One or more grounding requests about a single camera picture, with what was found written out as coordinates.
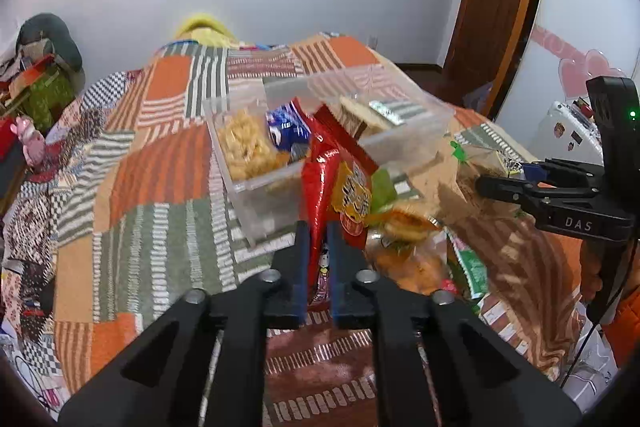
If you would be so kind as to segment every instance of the food packaging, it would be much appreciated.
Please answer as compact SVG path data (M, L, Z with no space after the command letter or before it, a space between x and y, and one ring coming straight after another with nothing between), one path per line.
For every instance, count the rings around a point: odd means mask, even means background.
M379 166L388 169L395 177L433 160L453 115L449 105L421 90L395 69L348 68L297 78L265 78L263 82L252 81L248 87L233 89L225 96L202 102L214 161L220 169L227 197L233 205L242 233L252 247L300 219L300 173L304 162L289 163L246 180L232 179L218 138L218 130L224 126L224 121L229 115L246 109L266 127L267 112L289 103L293 98L299 99L303 111L311 115L323 102L333 104L340 95L366 94L375 98L381 74L388 77L385 82L397 86L398 90L406 93L408 100L423 110L415 117L405 115L404 124L363 137L359 142Z
M339 221L345 241L352 247L364 249L365 219L371 206L371 176L378 165L325 105L308 124L313 134L310 157L302 168L302 217L310 230L308 296L309 302L315 304L328 298L328 271L321 266L326 224Z
M514 203L483 198L476 191L476 180L481 175L509 177L518 169L517 163L493 149L460 146L452 142L458 158L455 183L457 191L441 185L438 190L440 207L436 219L452 225L466 217L495 219L514 217L520 206Z
M378 212L385 205L398 199L396 186L387 169L378 169L371 177L371 212Z
M438 289L451 289L444 230L434 230L420 243L407 243L370 229L365 254L376 270L404 290L430 295Z
M395 127L359 98L341 96L338 103L332 104L331 110L340 125L356 140Z
M302 111L300 100L294 98L289 103L267 111L266 118L271 142L279 151L289 153L289 163L306 156L311 130L307 124L309 118Z
M412 243L425 240L431 232L439 229L421 199L396 201L379 213L371 214L367 222L379 227L388 237Z
M451 229L445 232L449 239L447 264L451 278L460 295L468 301L478 302L489 292L489 277L486 266Z

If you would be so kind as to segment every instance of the snack food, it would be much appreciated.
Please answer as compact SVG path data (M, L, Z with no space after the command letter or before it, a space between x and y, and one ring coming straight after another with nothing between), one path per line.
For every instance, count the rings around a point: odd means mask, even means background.
M290 162L302 159L309 149L311 131L298 99L267 111L266 118L271 142L276 149L290 153Z
M323 105L309 122L311 154L302 168L303 218L311 235L308 286L314 302L329 220L339 221L348 244L364 248L371 205L371 175L378 165Z
M451 229L445 230L451 245L447 249L447 264L453 281L464 298L476 303L489 291L486 266Z
M373 173L371 185L371 212L378 212L385 205L398 199L396 186L386 169L378 169Z
M393 239L410 242L423 241L438 229L422 200L396 201L388 210L367 217L367 224L380 227Z
M278 151L261 118L243 109L225 117L216 133L233 181L244 181L284 167L289 153Z
M432 232L426 241L394 241L377 229L367 235L365 253L369 262L404 290L430 295L449 288L446 261L447 236Z
M333 113L340 125L356 140L394 127L369 105L346 96L340 97L340 105L335 107Z

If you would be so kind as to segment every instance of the metal screw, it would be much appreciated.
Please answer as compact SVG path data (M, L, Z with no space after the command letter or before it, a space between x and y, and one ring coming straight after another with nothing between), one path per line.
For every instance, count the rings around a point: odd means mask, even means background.
M278 282L280 280L280 277L282 277L282 275L275 268L270 268L268 270L260 272L260 279L265 282Z
M189 304L200 304L204 299L206 299L207 294L204 293L204 290L199 288L194 288L189 290L185 296L184 300L186 300Z
M448 292L446 290L436 290L431 295L431 299L433 302L440 306L444 306L445 304L451 304L456 298L453 296L453 293Z
M380 279L380 274L373 270L360 270L356 273L356 279L363 284L369 284Z

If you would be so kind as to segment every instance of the door frame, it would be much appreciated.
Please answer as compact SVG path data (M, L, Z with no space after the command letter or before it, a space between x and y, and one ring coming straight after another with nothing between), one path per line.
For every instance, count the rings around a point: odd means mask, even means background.
M522 59L522 54L529 41L529 35L533 29L533 23L538 12L538 4L540 0L520 0L513 28L507 42L504 55L495 75L492 89L482 108L482 114L494 119L498 115L498 111L502 107L502 103L509 92L513 79L518 71L518 65ZM465 18L466 5L468 0L460 0L460 8L456 18L456 25L451 37L449 51L444 62L443 71L446 76L447 67L450 66L453 59L456 43Z

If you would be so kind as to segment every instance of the person's hand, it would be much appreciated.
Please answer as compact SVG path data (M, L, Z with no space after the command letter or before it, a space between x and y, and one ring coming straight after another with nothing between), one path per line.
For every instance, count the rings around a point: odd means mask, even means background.
M629 256L633 248L633 242L629 243L626 253L622 259L622 263L626 266L629 262ZM602 280L599 277L602 261L597 256L593 243L583 241L580 247L580 292L586 302L592 301L596 293L602 289ZM622 297L629 295L640 286L640 252L636 254L634 266L626 282Z

